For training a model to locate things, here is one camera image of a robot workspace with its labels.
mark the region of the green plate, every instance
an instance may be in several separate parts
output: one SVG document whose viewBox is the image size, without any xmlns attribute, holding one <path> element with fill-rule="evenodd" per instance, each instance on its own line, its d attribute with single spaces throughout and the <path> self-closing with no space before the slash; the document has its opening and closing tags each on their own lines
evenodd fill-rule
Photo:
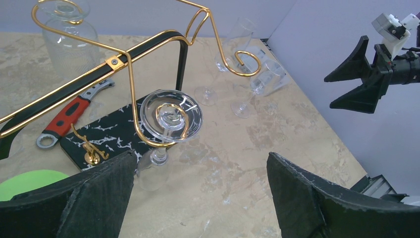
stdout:
<svg viewBox="0 0 420 238">
<path fill-rule="evenodd" d="M 9 201 L 13 196 L 47 186 L 68 175 L 54 170 L 34 170 L 0 183 L 0 201 Z"/>
</svg>

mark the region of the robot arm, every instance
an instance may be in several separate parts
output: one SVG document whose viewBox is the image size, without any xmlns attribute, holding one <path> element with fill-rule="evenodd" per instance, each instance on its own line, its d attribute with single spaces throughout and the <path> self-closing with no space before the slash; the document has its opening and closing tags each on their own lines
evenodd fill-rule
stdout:
<svg viewBox="0 0 420 238">
<path fill-rule="evenodd" d="M 417 47 L 420 47 L 419 17 L 420 13 L 410 14 L 400 22 L 393 15 L 382 14 L 372 22 L 384 37 L 382 44 L 375 45 L 373 63 L 365 57 L 369 38 L 362 36 L 350 56 L 324 79 L 336 82 L 360 78 L 362 85 L 334 100 L 330 108 L 374 113 L 389 85 L 420 82 L 420 49 L 403 48 L 413 29 L 417 29 Z M 408 51 L 397 56 L 401 49 Z"/>
</svg>

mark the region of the gold metal frame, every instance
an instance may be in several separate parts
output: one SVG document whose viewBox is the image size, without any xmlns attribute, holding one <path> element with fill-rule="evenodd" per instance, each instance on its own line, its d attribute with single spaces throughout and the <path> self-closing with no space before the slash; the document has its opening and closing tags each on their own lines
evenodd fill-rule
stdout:
<svg viewBox="0 0 420 238">
<path fill-rule="evenodd" d="M 39 0 L 39 1 L 38 1 L 38 3 L 43 3 L 43 2 L 46 2 L 46 1 L 56 1 L 56 0 Z M 80 9 L 80 7 L 79 7 L 77 4 L 75 4 L 74 2 L 72 2 L 72 1 L 70 1 L 70 0 L 60 0 L 60 1 L 64 1 L 64 2 L 67 2 L 67 3 L 69 3 L 69 4 L 72 4 L 72 5 L 76 6 L 76 7 L 78 8 L 78 10 L 81 10 L 81 9 Z M 138 55 L 137 57 L 135 57 L 135 58 L 133 58 L 133 59 L 131 58 L 131 56 L 130 56 L 130 54 L 128 53 L 128 51 L 130 51 L 131 49 L 133 49 L 133 48 L 135 48 L 135 47 L 138 47 L 138 46 L 143 45 L 144 43 L 146 43 L 146 42 L 148 42 L 148 41 L 150 41 L 150 40 L 152 40 L 152 39 L 154 39 L 154 38 L 158 37 L 159 35 L 161 35 L 161 34 L 163 34 L 163 33 L 170 32 L 170 31 L 175 31 L 175 30 L 166 30 L 166 31 L 162 31 L 162 32 L 160 32 L 160 33 L 158 33 L 158 34 L 156 34 L 156 35 L 154 35 L 154 36 L 152 36 L 152 37 L 148 38 L 147 40 L 145 40 L 145 41 L 143 41 L 143 42 L 139 43 L 138 45 L 136 45 L 136 46 L 134 46 L 134 47 L 132 47 L 132 48 L 130 48 L 130 49 L 128 49 L 128 50 L 126 50 L 126 51 L 125 51 L 125 50 L 121 50 L 121 49 L 118 49 L 118 48 L 115 48 L 115 47 L 112 47 L 112 46 L 108 46 L 108 45 L 105 45 L 105 44 L 102 44 L 102 43 L 99 43 L 99 42 L 95 42 L 95 41 L 92 41 L 92 40 L 89 40 L 89 39 L 85 39 L 85 38 L 82 38 L 82 37 L 79 37 L 79 36 L 71 35 L 71 34 L 69 34 L 69 33 L 62 32 L 62 31 L 56 30 L 56 29 L 54 29 L 54 28 L 51 28 L 51 27 L 48 27 L 48 26 L 46 26 L 46 25 L 42 24 L 42 23 L 41 23 L 41 22 L 37 19 L 37 17 L 36 17 L 36 14 L 37 14 L 37 11 L 38 11 L 39 7 L 38 7 L 38 5 L 35 5 L 35 6 L 32 8 L 32 20 L 33 20 L 33 21 L 35 22 L 35 24 L 37 24 L 39 27 L 41 27 L 41 28 L 43 28 L 43 29 L 45 29 L 45 30 L 47 30 L 47 31 L 51 31 L 51 32 L 57 33 L 57 34 L 59 34 L 59 35 L 63 35 L 63 36 L 66 36 L 66 37 L 69 37 L 69 38 L 72 38 L 72 39 L 75 39 L 75 40 L 78 40 L 78 41 L 82 41 L 82 42 L 85 42 L 85 43 L 92 44 L 92 45 L 94 45 L 94 46 L 98 46 L 98 47 L 103 48 L 103 49 L 107 49 L 107 50 L 110 50 L 110 51 L 117 52 L 117 53 L 119 53 L 119 55 L 116 55 L 116 56 L 113 56 L 113 57 L 111 57 L 111 58 L 107 59 L 107 60 L 106 60 L 106 62 L 103 62 L 102 64 L 98 65 L 97 67 L 95 67 L 94 69 L 90 70 L 89 72 L 86 72 L 85 74 L 80 75 L 79 77 L 77 77 L 77 78 L 75 78 L 75 79 L 71 80 L 70 82 L 68 82 L 68 83 L 66 83 L 66 84 L 64 84 L 64 85 L 62 85 L 62 86 L 60 86 L 60 87 L 58 87 L 58 88 L 56 88 L 55 90 L 53 90 L 53 91 L 51 91 L 51 92 L 47 93 L 46 95 L 44 95 L 44 96 L 40 97 L 39 99 L 37 99 L 37 100 L 35 100 L 35 101 L 33 101 L 33 102 L 31 102 L 31 103 L 27 104 L 26 106 L 23 106 L 22 108 L 20 108 L 20 109 L 18 109 L 18 110 L 16 110 L 16 111 L 14 111 L 14 112 L 12 112 L 12 113 L 11 113 L 11 114 L 9 114 L 9 115 L 7 115 L 7 116 L 5 116 L 5 117 L 1 118 L 1 119 L 0 119 L 0 123 L 3 123 L 3 122 L 5 122 L 5 121 L 7 121 L 7 120 L 9 120 L 9 119 L 11 119 L 11 118 L 13 118 L 13 117 L 15 117 L 15 116 L 16 116 L 19 112 L 23 111 L 24 109 L 26 109 L 26 108 L 28 108 L 28 107 L 30 107 L 30 106 L 32 106 L 32 105 L 34 105 L 35 103 L 37 103 L 37 102 L 39 102 L 39 101 L 41 101 L 41 100 L 43 100 L 43 99 L 45 99 L 45 98 L 49 97 L 49 96 L 50 96 L 50 95 L 52 95 L 53 93 L 55 93 L 55 92 L 57 92 L 57 91 L 59 91 L 59 90 L 61 90 L 61 89 L 63 89 L 63 88 L 66 88 L 67 86 L 69 86 L 69 85 L 71 85 L 71 84 L 75 83 L 75 82 L 76 82 L 78 79 L 80 79 L 82 76 L 89 74 L 90 72 L 94 71 L 95 69 L 97 69 L 97 68 L 99 68 L 99 67 L 101 67 L 101 66 L 103 66 L 103 65 L 105 65 L 105 64 L 108 64 L 108 65 L 109 65 L 109 66 L 113 69 L 113 71 L 112 71 L 112 72 L 110 72 L 110 73 L 108 73 L 108 74 L 104 75 L 104 76 L 103 76 L 103 77 L 101 77 L 101 78 L 98 78 L 97 80 L 95 80 L 95 81 L 93 81 L 92 83 L 90 83 L 90 84 L 88 84 L 88 85 L 84 86 L 83 88 L 81 88 L 81 89 L 77 90 L 76 92 L 74 92 L 74 93 L 72 93 L 71 95 L 69 95 L 69 96 L 65 97 L 64 99 L 62 99 L 62 100 L 60 100 L 60 101 L 56 102 L 55 104 L 53 104 L 52 106 L 50 106 L 50 107 L 46 108 L 45 110 L 41 111 L 40 113 L 38 113 L 38 114 L 36 114 L 36 115 L 34 115 L 34 116 L 32 116 L 32 117 L 28 118 L 27 120 L 24 120 L 23 122 L 21 122 L 21 123 L 17 124 L 16 126 L 14 126 L 14 127 L 10 128 L 10 129 L 8 129 L 8 130 L 5 130 L 4 132 L 0 133 L 0 138 L 7 137 L 7 136 L 9 136 L 9 135 L 13 134 L 14 132 L 16 132 L 16 131 L 18 131 L 18 130 L 22 129 L 23 127 L 25 127 L 25 126 L 26 126 L 27 124 L 29 124 L 30 122 L 32 122 L 32 121 L 36 120 L 37 118 L 39 118 L 39 117 L 43 116 L 44 114 L 48 113 L 48 112 L 49 112 L 49 111 L 51 111 L 52 109 L 54 109 L 54 108 L 58 107 L 59 105 L 61 105 L 61 104 L 63 104 L 64 102 L 66 102 L 67 100 L 69 100 L 69 99 L 71 99 L 71 98 L 75 97 L 76 95 L 78 95 L 78 94 L 80 94 L 81 92 L 83 92 L 83 91 L 87 90 L 88 88 L 90 88 L 90 87 L 94 86 L 95 84 L 97 84 L 97 83 L 99 83 L 99 82 L 103 81 L 105 78 L 108 78 L 108 77 L 112 76 L 113 74 L 115 74 L 115 73 L 116 73 L 116 72 L 118 72 L 119 70 L 121 70 L 121 69 L 125 68 L 126 66 L 128 66 L 128 76 L 129 76 L 129 80 L 130 80 L 131 103 L 132 103 L 132 105 L 136 105 L 136 92 L 135 92 L 135 88 L 134 88 L 134 75 L 133 75 L 133 64 L 132 64 L 132 63 L 133 63 L 133 62 L 135 62 L 136 60 L 138 60 L 138 59 L 140 59 L 140 58 L 142 58 L 142 57 L 144 57 L 144 56 L 148 55 L 148 54 L 149 54 L 149 53 L 151 53 L 152 51 L 154 51 L 154 50 L 158 49 L 159 47 L 161 47 L 161 46 L 163 46 L 163 45 L 165 45 L 165 44 L 167 44 L 167 43 L 169 43 L 169 42 L 171 42 L 171 41 L 175 41 L 175 40 L 182 40 L 182 41 L 184 41 L 184 42 L 185 42 L 188 46 L 191 46 L 191 45 L 194 43 L 194 41 L 195 41 L 195 39 L 196 39 L 196 37 L 197 37 L 197 34 L 198 34 L 199 30 L 201 29 L 201 27 L 203 26 L 204 22 L 205 22 L 208 18 L 210 18 L 211 25 L 212 25 L 212 27 L 213 27 L 214 35 L 215 35 L 215 38 L 216 38 L 216 41 L 217 41 L 217 46 L 218 46 L 218 49 L 219 49 L 220 56 L 221 56 L 221 59 L 222 59 L 222 61 L 223 61 L 223 64 L 225 65 L 225 67 L 226 67 L 226 68 L 227 68 L 230 72 L 232 72 L 232 73 L 234 73 L 234 74 L 236 74 L 236 75 L 238 75 L 238 76 L 242 76 L 242 77 L 250 77 L 250 76 L 256 75 L 256 74 L 257 74 L 257 73 L 261 70 L 261 62 L 260 62 L 260 60 L 259 60 L 259 59 L 258 59 L 255 55 L 253 55 L 252 53 L 247 52 L 247 51 L 237 51 L 237 52 L 235 52 L 235 58 L 236 58 L 236 60 L 239 62 L 239 64 L 240 64 L 240 65 L 244 65 L 244 63 L 242 62 L 242 60 L 239 58 L 239 54 L 245 54 L 245 55 L 248 55 L 248 56 L 252 57 L 253 59 L 255 59 L 255 60 L 257 61 L 257 63 L 258 63 L 258 69 L 257 69 L 255 72 L 252 72 L 252 73 L 240 73 L 240 72 L 235 71 L 233 68 L 231 68 L 231 67 L 228 65 L 228 63 L 227 63 L 227 61 L 226 61 L 226 59 L 225 59 L 225 55 L 224 55 L 224 52 L 223 52 L 223 49 L 222 49 L 222 44 L 221 44 L 221 41 L 220 41 L 220 38 L 219 38 L 219 34 L 218 34 L 218 32 L 217 32 L 216 25 L 215 25 L 215 23 L 214 23 L 214 18 L 213 18 L 213 15 L 212 15 L 212 13 L 211 13 L 210 9 L 209 9 L 209 8 L 207 8 L 207 7 L 205 7 L 205 6 L 201 6 L 201 5 L 198 5 L 198 4 L 196 4 L 196 3 L 193 3 L 193 2 L 190 2 L 190 1 L 186 1 L 186 0 L 177 0 L 177 1 L 180 1 L 180 2 L 186 3 L 186 4 L 188 4 L 188 5 L 195 6 L 195 7 L 199 8 L 199 10 L 196 12 L 196 14 L 193 16 L 193 18 L 191 19 L 190 23 L 188 24 L 188 27 L 187 27 L 187 30 L 186 30 L 185 36 L 174 36 L 174 37 L 171 37 L 171 38 L 169 38 L 169 39 L 167 39 L 167 40 L 165 40 L 165 41 L 161 42 L 160 44 L 158 44 L 158 45 L 156 45 L 156 46 L 152 47 L 152 48 L 151 48 L 151 49 L 149 49 L 148 51 L 145 51 L 144 53 L 142 53 L 142 54 Z M 203 20 L 201 20 L 201 22 L 199 23 L 199 25 L 198 25 L 197 29 L 196 29 L 196 30 L 195 30 L 195 32 L 194 32 L 194 35 L 193 35 L 193 37 L 192 37 L 191 41 L 188 41 L 186 37 L 188 36 L 188 33 L 189 33 L 189 31 L 190 31 L 190 28 L 191 28 L 192 24 L 194 23 L 194 21 L 196 20 L 197 16 L 198 16 L 201 12 L 204 12 L 206 15 L 204 16 Z M 72 24 L 80 24 L 80 23 L 81 23 L 81 21 L 79 21 L 79 22 L 71 22 L 71 23 L 72 23 Z M 122 62 L 122 61 L 118 58 L 118 57 L 119 57 L 119 56 L 121 56 L 121 55 L 125 55 L 125 56 L 127 57 L 127 63 L 123 63 L 123 62 Z M 147 139 L 147 138 L 146 138 L 146 137 L 142 134 L 142 132 L 141 132 L 141 130 L 140 130 L 140 123 L 139 123 L 139 116 L 138 116 L 138 112 L 137 112 L 137 107 L 132 107 L 132 109 L 133 109 L 134 128 L 135 128 L 135 130 L 136 130 L 137 135 L 140 137 L 140 139 L 141 139 L 141 140 L 143 140 L 145 143 L 147 143 L 147 144 L 148 144 L 148 145 L 150 145 L 150 146 L 153 146 L 153 147 L 158 147 L 158 148 L 169 147 L 169 146 L 172 146 L 172 145 L 174 145 L 174 144 L 175 144 L 174 142 L 170 142 L 170 143 L 157 143 L 157 142 L 150 141 L 149 139 Z"/>
</svg>

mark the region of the clear glass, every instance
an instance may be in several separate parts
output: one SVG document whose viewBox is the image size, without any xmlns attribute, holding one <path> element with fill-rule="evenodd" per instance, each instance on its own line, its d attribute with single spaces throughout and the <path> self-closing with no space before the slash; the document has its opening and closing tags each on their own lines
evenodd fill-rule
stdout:
<svg viewBox="0 0 420 238">
<path fill-rule="evenodd" d="M 251 115 L 249 102 L 255 96 L 266 96 L 276 89 L 279 85 L 284 85 L 282 80 L 286 75 L 284 68 L 274 60 L 266 60 L 262 65 L 261 71 L 251 78 L 251 96 L 244 102 L 233 102 L 230 107 L 235 115 L 240 118 L 248 118 Z"/>
<path fill-rule="evenodd" d="M 187 118 L 174 107 L 180 106 Z M 203 124 L 202 111 L 194 99 L 177 90 L 157 90 L 148 95 L 140 107 L 140 119 L 144 128 L 162 142 L 184 142 L 194 137 Z M 183 134 L 188 122 L 188 129 Z M 139 185 L 154 191 L 169 178 L 169 155 L 165 148 L 155 148 L 144 154 L 137 167 Z"/>
<path fill-rule="evenodd" d="M 244 17 L 239 17 L 227 35 L 226 39 L 222 43 L 225 59 L 229 66 L 231 66 L 236 71 L 241 71 L 241 69 L 237 66 L 239 62 L 235 58 L 235 52 L 241 50 L 244 51 L 246 49 L 249 42 L 251 41 L 252 34 L 254 33 L 255 29 L 256 25 L 253 22 Z M 217 54 L 214 60 L 216 61 L 216 66 L 219 72 L 229 71 L 224 66 L 220 54 Z M 220 73 L 216 75 L 210 86 L 201 86 L 195 89 L 194 96 L 199 103 L 205 106 L 213 106 L 216 104 L 218 96 L 217 93 L 213 90 L 213 85 L 219 76 Z"/>
<path fill-rule="evenodd" d="M 256 25 L 249 19 L 239 17 L 236 24 L 230 30 L 226 39 L 222 43 L 225 59 L 229 66 L 236 67 L 238 61 L 235 58 L 235 52 L 244 51 L 252 39 L 252 34 Z M 220 54 L 215 57 L 216 65 L 220 71 L 229 71 L 223 64 Z"/>
<path fill-rule="evenodd" d="M 68 21 L 81 20 L 89 14 L 89 4 L 85 0 L 78 0 L 75 3 L 82 12 L 79 12 L 74 5 L 63 1 L 40 3 L 40 9 L 51 17 L 46 25 L 75 36 L 98 41 L 96 30 L 87 21 L 83 20 L 77 25 L 68 23 Z M 55 71 L 66 80 L 74 79 L 99 65 L 99 47 L 44 29 L 42 33 Z"/>
</svg>

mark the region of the gold clip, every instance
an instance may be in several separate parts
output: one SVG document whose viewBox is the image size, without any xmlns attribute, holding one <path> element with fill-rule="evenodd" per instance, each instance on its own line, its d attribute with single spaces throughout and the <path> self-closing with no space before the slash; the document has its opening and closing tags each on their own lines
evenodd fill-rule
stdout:
<svg viewBox="0 0 420 238">
<path fill-rule="evenodd" d="M 83 144 L 83 149 L 86 150 L 85 154 L 85 161 L 88 162 L 90 165 L 98 165 L 101 158 L 99 155 L 104 159 L 107 160 L 109 157 L 109 154 L 105 154 L 105 151 L 101 151 L 96 146 L 94 146 L 89 140 L 86 138 L 86 136 L 81 136 L 77 133 L 76 129 L 74 128 L 73 123 L 70 125 L 73 129 L 74 134 L 77 136 L 77 138 L 83 140 L 85 143 Z"/>
<path fill-rule="evenodd" d="M 123 69 L 125 64 L 117 57 L 117 56 L 111 56 L 105 62 L 109 65 L 109 67 L 112 68 L 115 72 L 120 71 L 120 69 Z"/>
</svg>

